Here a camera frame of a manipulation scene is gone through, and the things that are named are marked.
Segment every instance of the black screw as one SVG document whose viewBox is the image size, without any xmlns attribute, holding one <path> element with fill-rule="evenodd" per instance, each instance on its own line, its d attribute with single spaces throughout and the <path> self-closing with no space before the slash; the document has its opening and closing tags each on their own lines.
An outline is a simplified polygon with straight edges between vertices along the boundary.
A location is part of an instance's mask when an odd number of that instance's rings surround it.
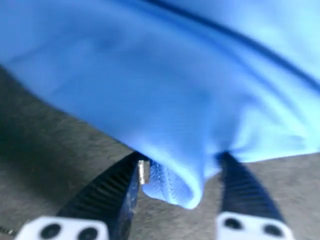
<svg viewBox="0 0 320 240">
<path fill-rule="evenodd" d="M 283 237 L 283 232 L 274 225 L 266 225 L 264 227 L 264 232 L 275 237 Z"/>
<path fill-rule="evenodd" d="M 78 240 L 95 240 L 97 236 L 98 231 L 93 227 L 88 227 L 79 233 Z"/>
<path fill-rule="evenodd" d="M 235 218 L 227 218 L 225 221 L 224 221 L 224 225 L 228 228 L 231 228 L 231 229 L 236 229 L 236 230 L 240 230 L 243 228 L 241 222 L 239 222 L 237 219 Z"/>
<path fill-rule="evenodd" d="M 61 226 L 59 224 L 50 224 L 46 226 L 40 233 L 42 239 L 52 239 L 56 237 L 61 230 Z"/>
</svg>

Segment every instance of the metal pin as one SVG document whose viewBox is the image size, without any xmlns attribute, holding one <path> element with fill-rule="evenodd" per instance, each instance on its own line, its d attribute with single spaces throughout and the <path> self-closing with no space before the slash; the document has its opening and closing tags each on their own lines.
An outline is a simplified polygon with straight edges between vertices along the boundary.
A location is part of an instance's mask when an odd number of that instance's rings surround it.
<svg viewBox="0 0 320 240">
<path fill-rule="evenodd" d="M 139 171 L 139 183 L 144 185 L 149 183 L 150 180 L 150 161 L 139 160 L 138 161 L 138 171 Z"/>
</svg>

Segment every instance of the gray carpet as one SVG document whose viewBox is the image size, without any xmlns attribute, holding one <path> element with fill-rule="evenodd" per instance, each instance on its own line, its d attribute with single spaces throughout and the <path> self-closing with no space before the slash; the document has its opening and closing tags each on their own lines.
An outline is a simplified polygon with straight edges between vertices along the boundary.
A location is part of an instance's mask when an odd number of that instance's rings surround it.
<svg viewBox="0 0 320 240">
<path fill-rule="evenodd" d="M 54 110 L 0 71 L 0 225 L 18 229 L 53 215 L 77 191 L 130 149 Z M 297 239 L 320 237 L 320 155 L 250 164 L 280 205 Z M 194 210 L 141 193 L 131 240 L 214 239 L 217 178 Z M 0 235 L 1 240 L 11 239 Z"/>
</svg>

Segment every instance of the blue fabric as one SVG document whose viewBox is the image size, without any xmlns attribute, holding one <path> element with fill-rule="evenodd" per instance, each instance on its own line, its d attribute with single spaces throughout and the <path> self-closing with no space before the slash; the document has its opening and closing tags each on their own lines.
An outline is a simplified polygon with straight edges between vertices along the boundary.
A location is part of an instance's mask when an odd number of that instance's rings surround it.
<svg viewBox="0 0 320 240">
<path fill-rule="evenodd" d="M 142 0 L 2 0 L 0 64 L 153 159 L 144 192 L 187 209 L 221 151 L 320 150 L 318 0 L 163 3 L 206 24 Z"/>
</svg>

